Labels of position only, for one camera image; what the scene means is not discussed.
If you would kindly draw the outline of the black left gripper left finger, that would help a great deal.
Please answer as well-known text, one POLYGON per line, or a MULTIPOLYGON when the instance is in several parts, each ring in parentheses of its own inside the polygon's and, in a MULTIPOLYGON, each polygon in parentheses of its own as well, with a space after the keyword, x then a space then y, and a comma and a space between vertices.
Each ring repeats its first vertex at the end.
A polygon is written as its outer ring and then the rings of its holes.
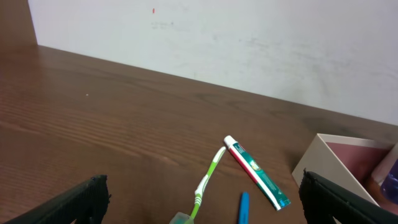
POLYGON ((7 223, 101 223, 111 197, 107 178, 107 175, 93 176, 7 223))

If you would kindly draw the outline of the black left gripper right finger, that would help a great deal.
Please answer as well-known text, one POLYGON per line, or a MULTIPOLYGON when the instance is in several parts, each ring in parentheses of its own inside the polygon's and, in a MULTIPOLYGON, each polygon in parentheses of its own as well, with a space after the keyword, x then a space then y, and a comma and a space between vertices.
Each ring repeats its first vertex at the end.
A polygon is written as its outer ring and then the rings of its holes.
POLYGON ((397 224, 397 215, 315 172, 304 170, 299 197, 308 224, 397 224))

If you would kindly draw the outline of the white lotion tube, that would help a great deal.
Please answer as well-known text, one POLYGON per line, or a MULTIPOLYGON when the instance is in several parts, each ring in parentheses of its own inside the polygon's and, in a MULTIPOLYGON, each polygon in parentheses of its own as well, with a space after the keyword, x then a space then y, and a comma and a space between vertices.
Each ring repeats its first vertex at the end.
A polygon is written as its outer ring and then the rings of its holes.
POLYGON ((393 165, 397 161, 397 144, 389 151, 383 160, 373 170, 371 177, 379 186, 382 185, 393 165))

